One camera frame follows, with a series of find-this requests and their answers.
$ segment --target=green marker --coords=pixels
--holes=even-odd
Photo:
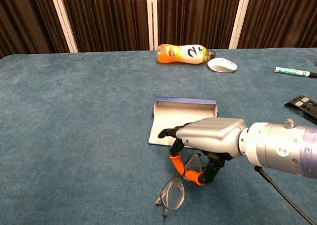
[[[290,74],[290,75],[299,75],[299,76],[310,77],[310,78],[317,78],[317,73],[304,71],[304,70],[294,70],[294,69],[276,67],[274,69],[274,72]]]

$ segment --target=orange plastic bottle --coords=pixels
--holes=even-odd
[[[215,58],[216,52],[207,50],[201,45],[175,46],[161,44],[158,46],[157,60],[161,63],[183,62],[200,64],[208,59]]]

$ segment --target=open box lid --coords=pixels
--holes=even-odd
[[[171,146],[175,138],[158,138],[165,128],[174,128],[207,117],[218,117],[217,101],[213,99],[191,99],[156,97],[153,105],[153,125],[149,144]]]

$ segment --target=eyeglasses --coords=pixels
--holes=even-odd
[[[191,155],[185,164],[185,170],[201,172],[203,170],[203,163],[200,156],[200,153],[194,153]],[[160,196],[155,201],[156,206],[164,206],[164,217],[167,217],[168,210],[179,209],[185,200],[185,188],[181,180],[182,178],[189,180],[178,173],[164,186]]]

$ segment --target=brown curtain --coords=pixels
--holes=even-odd
[[[158,44],[229,47],[239,0],[158,0]]]
[[[69,52],[52,0],[0,0],[0,57]]]
[[[317,0],[249,0],[238,48],[317,47]]]
[[[147,0],[63,0],[78,51],[148,50]]]

